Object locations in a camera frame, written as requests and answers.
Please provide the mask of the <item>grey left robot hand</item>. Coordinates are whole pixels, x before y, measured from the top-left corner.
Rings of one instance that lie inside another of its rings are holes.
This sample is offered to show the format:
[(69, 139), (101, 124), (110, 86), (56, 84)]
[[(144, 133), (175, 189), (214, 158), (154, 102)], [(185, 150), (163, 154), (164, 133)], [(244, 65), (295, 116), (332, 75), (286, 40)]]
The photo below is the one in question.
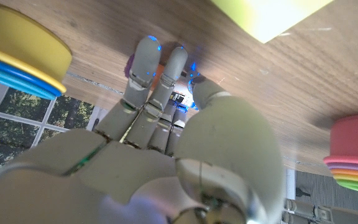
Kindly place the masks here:
[(282, 222), (288, 224), (358, 224), (358, 211), (285, 199)]

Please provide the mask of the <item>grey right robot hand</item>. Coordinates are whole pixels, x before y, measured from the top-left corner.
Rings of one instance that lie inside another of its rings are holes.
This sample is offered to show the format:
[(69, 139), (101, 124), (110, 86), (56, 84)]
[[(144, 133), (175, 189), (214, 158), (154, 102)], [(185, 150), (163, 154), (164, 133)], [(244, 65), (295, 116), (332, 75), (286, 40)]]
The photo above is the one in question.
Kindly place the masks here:
[(59, 134), (0, 168), (0, 223), (275, 223), (283, 164), (268, 121), (202, 75), (199, 111), (165, 113), (187, 60), (176, 48), (157, 86), (155, 37), (136, 48), (122, 100), (95, 130)]

